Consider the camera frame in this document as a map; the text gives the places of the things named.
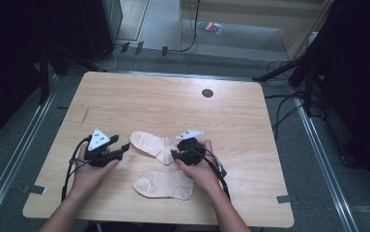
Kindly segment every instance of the sock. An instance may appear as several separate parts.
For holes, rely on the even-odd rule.
[[[143,131],[133,132],[130,135],[130,142],[136,148],[154,156],[165,165],[174,161],[170,150],[178,150],[170,138],[157,137]]]
[[[133,181],[133,187],[140,194],[155,197],[173,197],[188,200],[193,193],[194,182],[182,170],[147,171],[139,174]]]

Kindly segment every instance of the person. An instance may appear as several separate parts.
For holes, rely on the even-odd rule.
[[[211,140],[199,141],[199,143],[209,152],[213,152]],[[84,160],[85,158],[84,151],[86,151],[86,146],[86,143],[81,145],[78,155],[80,160]],[[205,160],[202,159],[197,165],[191,166],[187,166],[179,159],[175,159],[175,162],[211,199],[220,232],[250,231],[221,188],[217,176]],[[91,165],[83,165],[82,162],[78,161],[70,192],[51,217],[45,222],[40,231],[71,231],[73,221],[86,199],[98,186],[100,180],[114,169],[118,163],[118,160],[113,160],[105,167],[97,168]]]

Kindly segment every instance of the white triangular marker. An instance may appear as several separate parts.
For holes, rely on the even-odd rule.
[[[204,134],[202,131],[199,130],[187,130],[186,132],[182,133],[181,135],[176,136],[176,139],[185,140],[188,138],[192,138],[198,135]]]
[[[92,135],[91,138],[91,142],[89,142],[88,151],[91,152],[109,141],[110,138],[108,136],[100,132],[100,130],[95,129],[94,135]]]

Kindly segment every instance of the forearm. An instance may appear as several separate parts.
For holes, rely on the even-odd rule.
[[[73,221],[79,209],[82,207],[85,196],[82,195],[69,195],[55,210],[51,217],[46,221],[41,232],[62,232],[71,231]]]
[[[229,198],[227,198],[226,193],[221,188],[208,189],[206,190],[206,194],[212,201],[220,232],[250,232]]]

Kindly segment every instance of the black dot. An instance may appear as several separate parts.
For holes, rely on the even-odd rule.
[[[202,91],[202,95],[205,97],[205,98],[211,98],[213,96],[213,91],[210,90],[210,89],[204,89]]]

